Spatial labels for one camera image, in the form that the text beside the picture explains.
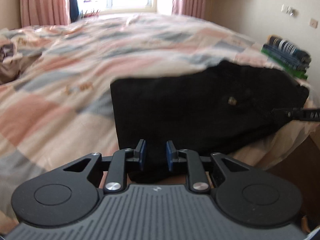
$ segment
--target bedspread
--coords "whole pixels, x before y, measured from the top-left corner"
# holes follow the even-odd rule
[[[22,182],[90,152],[108,156],[118,149],[109,90],[116,78],[194,73],[224,58],[281,68],[251,39],[183,16],[145,14],[34,26],[0,34],[0,46],[4,44],[14,44],[15,54],[3,64],[22,74],[0,86],[2,233],[17,223],[10,199]],[[305,106],[320,106],[312,88]],[[267,169],[315,126],[290,122],[232,156]]]

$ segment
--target beige wall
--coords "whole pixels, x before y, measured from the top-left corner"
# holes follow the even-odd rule
[[[20,27],[20,0],[0,0],[0,30]]]
[[[296,18],[281,13],[285,4],[298,10]],[[310,19],[319,21],[317,29]],[[265,43],[277,34],[312,56],[309,82],[320,94],[320,0],[207,0],[207,19]]]

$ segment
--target gray ribbed plate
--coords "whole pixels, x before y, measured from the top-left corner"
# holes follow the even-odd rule
[[[74,225],[43,229],[21,224],[6,240],[302,240],[294,225],[254,229],[220,213],[207,195],[184,185],[135,185],[107,195],[99,208]]]

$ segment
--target wooden floor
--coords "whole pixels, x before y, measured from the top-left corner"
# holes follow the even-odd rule
[[[320,225],[320,150],[308,137],[285,160],[269,172],[294,183],[302,192],[304,212]]]

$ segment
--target triangular cutout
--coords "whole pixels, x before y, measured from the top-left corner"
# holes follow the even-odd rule
[[[88,163],[90,162],[91,159],[83,159],[65,169],[63,169],[64,171],[72,171],[72,172],[82,172],[86,166],[88,165]]]
[[[231,172],[240,172],[240,171],[248,171],[249,170],[249,169],[239,165],[238,163],[233,162],[232,160],[223,158],[222,161]]]

